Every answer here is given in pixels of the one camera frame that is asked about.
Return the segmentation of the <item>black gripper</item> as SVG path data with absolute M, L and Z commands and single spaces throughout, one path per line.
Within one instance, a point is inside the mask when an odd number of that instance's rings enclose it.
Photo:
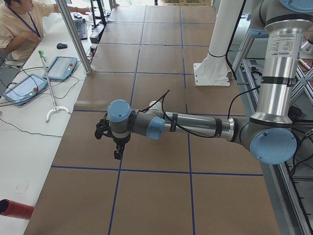
M 113 141 L 116 143 L 116 148 L 114 150 L 114 158 L 116 160 L 121 160 L 123 158 L 125 144 L 131 139 L 130 132 L 117 133 L 112 132 Z

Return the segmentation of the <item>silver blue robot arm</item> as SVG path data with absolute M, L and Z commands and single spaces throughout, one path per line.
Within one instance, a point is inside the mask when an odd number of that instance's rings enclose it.
M 268 33 L 256 112 L 249 119 L 201 117 L 170 113 L 160 101 L 140 111 L 128 102 L 115 100 L 108 105 L 104 124 L 97 125 L 97 138 L 103 135 L 116 143 L 114 157 L 123 157 L 131 133 L 158 140 L 164 129 L 184 131 L 202 138 L 224 138 L 247 149 L 266 164 L 280 164 L 297 149 L 288 117 L 295 85 L 301 42 L 313 24 L 310 0 L 255 0 L 251 12 L 252 29 Z

